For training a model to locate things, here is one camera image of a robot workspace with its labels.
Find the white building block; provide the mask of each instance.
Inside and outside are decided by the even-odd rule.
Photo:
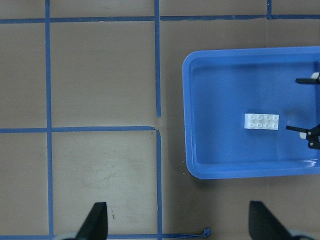
[[[279,115],[246,113],[244,115],[245,129],[278,130]]]

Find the blue tray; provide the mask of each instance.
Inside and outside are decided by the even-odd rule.
[[[196,51],[184,61],[186,164],[199,179],[320,173],[320,151],[286,125],[320,123],[320,47]],[[244,129],[245,114],[277,114],[278,130]]]

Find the vertical blue tape strip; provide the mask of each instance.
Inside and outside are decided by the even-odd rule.
[[[158,240],[162,237],[162,170],[161,170],[161,135],[159,130],[156,131],[156,202],[158,205],[157,211],[157,233]]]
[[[273,17],[272,17],[272,0],[266,1],[266,9],[267,9],[267,18],[273,19]]]
[[[154,0],[154,57],[155,57],[155,106],[156,115],[161,117],[161,84],[160,84],[160,12],[159,0]]]
[[[47,176],[48,176],[48,228],[54,235],[53,168],[52,168],[52,113],[51,113],[51,57],[50,57],[50,0],[45,0],[45,81],[47,127]]]

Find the black object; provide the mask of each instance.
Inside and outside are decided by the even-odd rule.
[[[308,141],[308,147],[310,149],[320,150],[319,136],[320,136],[320,124],[311,129],[300,128],[295,126],[286,126],[285,129],[305,133],[305,139]]]
[[[314,240],[308,236],[292,236],[261,201],[249,206],[249,234],[252,240]]]
[[[65,240],[106,240],[108,236],[107,203],[96,202],[75,238]]]
[[[297,78],[295,82],[298,84],[320,84],[320,73],[317,78]]]

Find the blue plastic bin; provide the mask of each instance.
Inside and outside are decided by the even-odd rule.
[[[186,164],[199,179],[320,173],[320,151],[286,125],[320,123],[320,47],[209,50],[184,61]],[[277,114],[278,130],[245,129],[245,114]]]

